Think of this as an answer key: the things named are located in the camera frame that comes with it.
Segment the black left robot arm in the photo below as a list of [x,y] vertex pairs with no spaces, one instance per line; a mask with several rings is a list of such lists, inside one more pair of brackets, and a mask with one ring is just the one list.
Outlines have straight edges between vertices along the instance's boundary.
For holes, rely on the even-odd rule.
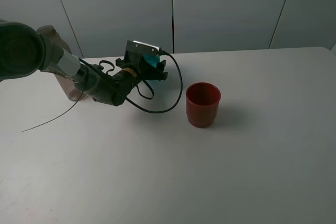
[[35,71],[49,72],[68,80],[91,96],[94,101],[119,106],[140,82],[166,80],[166,61],[161,61],[160,48],[137,41],[128,41],[125,55],[113,67],[120,71],[113,76],[103,72],[101,64],[88,64],[53,44],[22,23],[1,21],[1,79],[17,79]]

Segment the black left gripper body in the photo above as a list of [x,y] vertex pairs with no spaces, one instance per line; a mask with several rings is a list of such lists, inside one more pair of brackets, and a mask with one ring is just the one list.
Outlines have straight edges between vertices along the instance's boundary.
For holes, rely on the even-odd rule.
[[135,71],[136,75],[141,80],[158,80],[159,72],[155,67],[148,64],[142,55],[135,54],[132,52],[125,52],[125,56],[123,59],[118,58],[116,61],[116,65],[122,69],[130,68]]

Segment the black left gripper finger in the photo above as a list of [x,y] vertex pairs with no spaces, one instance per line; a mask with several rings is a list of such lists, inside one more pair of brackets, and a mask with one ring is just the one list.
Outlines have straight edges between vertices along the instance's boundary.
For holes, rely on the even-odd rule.
[[166,60],[162,60],[156,63],[156,69],[159,72],[158,80],[166,80],[168,72],[164,71],[166,66]]

